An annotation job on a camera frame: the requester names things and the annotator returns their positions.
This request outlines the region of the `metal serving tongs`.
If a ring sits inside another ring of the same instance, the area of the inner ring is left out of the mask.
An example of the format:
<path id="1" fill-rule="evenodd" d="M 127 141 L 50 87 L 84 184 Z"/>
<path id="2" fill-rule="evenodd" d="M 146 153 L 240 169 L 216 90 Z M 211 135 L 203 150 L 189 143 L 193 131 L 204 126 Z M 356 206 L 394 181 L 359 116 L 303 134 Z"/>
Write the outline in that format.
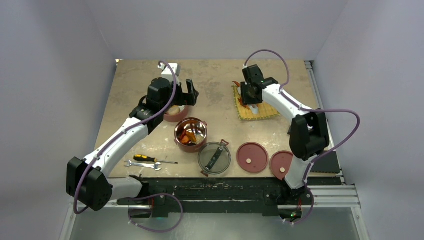
<path id="1" fill-rule="evenodd" d="M 259 108 L 256 104 L 249 104 L 248 107 L 254 115 L 259 113 Z"/>

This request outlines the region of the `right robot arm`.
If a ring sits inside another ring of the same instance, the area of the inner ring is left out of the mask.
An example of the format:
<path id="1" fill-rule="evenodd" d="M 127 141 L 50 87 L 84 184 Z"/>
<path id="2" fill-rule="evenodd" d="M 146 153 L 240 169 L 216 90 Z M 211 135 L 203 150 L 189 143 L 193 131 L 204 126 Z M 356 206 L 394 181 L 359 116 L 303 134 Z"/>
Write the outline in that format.
<path id="1" fill-rule="evenodd" d="M 240 90 L 244 105 L 267 103 L 291 122 L 289 147 L 293 158 L 284 177 L 287 186 L 281 189 L 280 196 L 292 204 L 300 198 L 299 189 L 307 184 L 314 161 L 330 145 L 326 115 L 320 109 L 303 106 L 274 78 L 265 78 L 256 64 L 244 66 L 242 74 Z"/>

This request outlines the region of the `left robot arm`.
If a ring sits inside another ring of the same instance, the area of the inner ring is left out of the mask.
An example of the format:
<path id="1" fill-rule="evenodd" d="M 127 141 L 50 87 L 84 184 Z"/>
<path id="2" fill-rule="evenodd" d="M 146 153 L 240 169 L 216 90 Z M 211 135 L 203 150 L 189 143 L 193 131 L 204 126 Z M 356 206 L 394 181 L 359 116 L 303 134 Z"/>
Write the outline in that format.
<path id="1" fill-rule="evenodd" d="M 110 200 L 130 198 L 138 205 L 146 203 L 149 191 L 133 177 L 108 181 L 115 166 L 141 140 L 150 135 L 173 106 L 195 106 L 199 92 L 192 79 L 186 80 L 187 92 L 180 83 L 155 78 L 147 94 L 129 113 L 129 117 L 105 143 L 83 159 L 73 157 L 66 166 L 66 193 L 74 198 L 73 211 L 101 210 Z M 79 209 L 78 203 L 85 205 Z"/>

